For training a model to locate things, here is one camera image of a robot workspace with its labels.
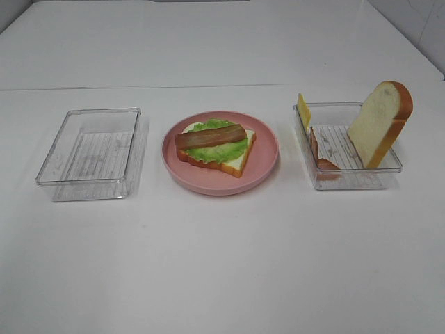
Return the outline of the yellow cheese slice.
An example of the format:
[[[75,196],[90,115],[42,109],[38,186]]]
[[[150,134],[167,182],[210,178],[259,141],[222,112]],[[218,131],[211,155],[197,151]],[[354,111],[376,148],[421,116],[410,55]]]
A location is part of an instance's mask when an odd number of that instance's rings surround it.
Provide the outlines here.
[[[312,114],[304,100],[302,93],[298,94],[297,109],[299,111],[300,119],[302,121],[302,125],[305,129],[305,132],[308,134],[309,133],[309,123],[312,118]]]

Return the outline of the clear right plastic container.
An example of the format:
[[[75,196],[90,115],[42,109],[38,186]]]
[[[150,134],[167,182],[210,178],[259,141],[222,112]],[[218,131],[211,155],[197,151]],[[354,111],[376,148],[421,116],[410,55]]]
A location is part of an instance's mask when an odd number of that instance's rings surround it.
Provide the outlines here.
[[[359,114],[361,105],[361,102],[308,103],[311,111],[308,134],[302,125],[297,106],[293,107],[296,113],[296,135],[305,158],[307,172],[316,190],[387,189],[394,183],[396,174],[402,171],[403,165],[393,150],[386,153],[378,168],[363,167],[347,134],[347,129]],[[332,181],[317,178],[320,170],[316,167],[309,143],[310,127],[314,128],[318,141],[319,157],[326,158],[339,167],[339,170],[321,172],[338,173],[340,178]]]

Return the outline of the bread slice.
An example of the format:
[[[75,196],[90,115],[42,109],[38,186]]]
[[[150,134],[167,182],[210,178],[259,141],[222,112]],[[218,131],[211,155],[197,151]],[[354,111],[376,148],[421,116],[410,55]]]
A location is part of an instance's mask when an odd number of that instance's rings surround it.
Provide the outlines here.
[[[211,147],[189,150],[177,149],[178,159],[200,168],[220,170],[234,177],[241,177],[245,163],[256,140],[256,132],[246,129],[246,138]]]
[[[383,81],[375,87],[347,130],[364,168],[380,165],[412,111],[412,97],[403,84]]]

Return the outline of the pink round plate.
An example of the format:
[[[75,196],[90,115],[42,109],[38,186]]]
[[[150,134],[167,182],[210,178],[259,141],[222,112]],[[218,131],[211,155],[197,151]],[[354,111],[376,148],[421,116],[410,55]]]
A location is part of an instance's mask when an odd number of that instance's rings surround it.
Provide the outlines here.
[[[196,193],[228,196],[253,189],[272,173],[279,144],[259,119],[209,111],[174,125],[161,153],[176,183]]]

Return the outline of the clear left plastic container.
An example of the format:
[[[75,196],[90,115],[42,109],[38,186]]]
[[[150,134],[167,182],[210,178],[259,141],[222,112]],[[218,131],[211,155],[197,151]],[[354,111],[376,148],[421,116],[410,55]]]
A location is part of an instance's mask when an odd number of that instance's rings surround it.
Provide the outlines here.
[[[130,196],[144,155],[140,117],[139,108],[68,111],[35,183],[54,202]]]

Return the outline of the clear plastic container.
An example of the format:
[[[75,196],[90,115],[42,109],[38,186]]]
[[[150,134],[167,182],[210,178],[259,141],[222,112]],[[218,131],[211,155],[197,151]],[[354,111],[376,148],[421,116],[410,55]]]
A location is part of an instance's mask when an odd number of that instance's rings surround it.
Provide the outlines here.
[[[130,196],[144,155],[140,117],[139,108],[68,111],[35,183],[54,202]]]
[[[363,167],[347,134],[347,129],[359,114],[361,105],[361,102],[308,103],[311,111],[308,134],[302,125],[297,106],[293,107],[296,113],[296,135],[305,158],[307,172],[316,190],[387,189],[394,183],[396,174],[402,171],[403,165],[393,150],[386,153],[378,168]],[[339,167],[339,170],[321,172],[338,173],[340,178],[332,181],[317,178],[320,170],[316,167],[309,143],[310,127],[314,128],[318,141],[319,157],[326,158]]]

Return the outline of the pink bacon strip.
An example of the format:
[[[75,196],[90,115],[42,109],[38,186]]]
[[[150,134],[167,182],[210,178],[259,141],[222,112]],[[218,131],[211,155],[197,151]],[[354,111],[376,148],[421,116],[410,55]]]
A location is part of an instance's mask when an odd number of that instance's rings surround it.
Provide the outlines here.
[[[313,127],[310,127],[309,143],[315,158],[316,167],[318,170],[320,170],[320,172],[317,173],[317,178],[323,181],[332,181],[340,178],[340,174],[338,173],[321,172],[322,170],[339,170],[339,167],[328,159],[319,157],[319,146]]]

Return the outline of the green lettuce leaf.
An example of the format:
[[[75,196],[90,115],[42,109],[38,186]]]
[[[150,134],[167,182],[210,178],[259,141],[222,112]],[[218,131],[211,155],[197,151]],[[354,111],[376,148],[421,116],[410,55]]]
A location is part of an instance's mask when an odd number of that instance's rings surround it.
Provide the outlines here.
[[[234,123],[228,120],[211,118],[206,122],[191,123],[185,127],[182,132],[187,133],[205,129],[216,129],[233,124]],[[245,132],[247,137],[241,141],[216,145],[213,147],[189,149],[185,150],[184,153],[194,160],[201,161],[205,164],[216,162],[217,164],[228,164],[229,166],[239,168],[241,166],[241,162],[245,160],[245,155],[248,148],[250,148],[254,140],[254,136],[256,135],[254,130],[246,129]]]

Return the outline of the brown bacon strip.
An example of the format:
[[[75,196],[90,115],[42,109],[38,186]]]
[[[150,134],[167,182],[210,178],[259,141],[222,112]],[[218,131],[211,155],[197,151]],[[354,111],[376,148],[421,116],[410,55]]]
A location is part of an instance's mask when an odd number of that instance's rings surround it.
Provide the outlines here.
[[[175,136],[175,145],[179,150],[213,147],[226,143],[241,141],[247,137],[244,128],[240,124],[205,129],[196,132],[187,132]]]

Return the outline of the upright bread slice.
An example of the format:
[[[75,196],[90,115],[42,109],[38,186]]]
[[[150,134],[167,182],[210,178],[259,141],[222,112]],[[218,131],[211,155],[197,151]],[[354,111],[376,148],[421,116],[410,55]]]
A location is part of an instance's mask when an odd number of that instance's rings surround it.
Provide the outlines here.
[[[383,81],[375,87],[347,130],[364,168],[380,165],[412,111],[412,97],[403,84]]]

